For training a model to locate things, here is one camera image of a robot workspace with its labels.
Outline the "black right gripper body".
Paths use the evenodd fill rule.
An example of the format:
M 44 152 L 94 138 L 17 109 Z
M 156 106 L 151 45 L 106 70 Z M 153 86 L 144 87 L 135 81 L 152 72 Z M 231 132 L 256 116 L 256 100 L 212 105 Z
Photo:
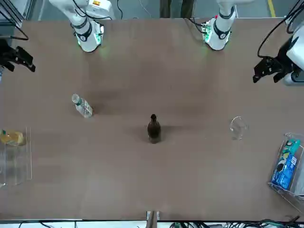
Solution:
M 11 47 L 5 39 L 0 40 L 0 64 L 16 63 L 16 49 Z

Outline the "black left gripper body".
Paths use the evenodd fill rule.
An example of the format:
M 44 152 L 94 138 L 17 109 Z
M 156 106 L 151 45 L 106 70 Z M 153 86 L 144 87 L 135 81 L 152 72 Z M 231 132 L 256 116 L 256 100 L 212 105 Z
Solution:
M 287 56 L 287 51 L 289 50 L 292 43 L 292 37 L 290 37 L 279 49 L 276 56 L 276 60 L 279 63 L 276 69 L 277 73 L 291 73 L 293 72 L 293 63 Z

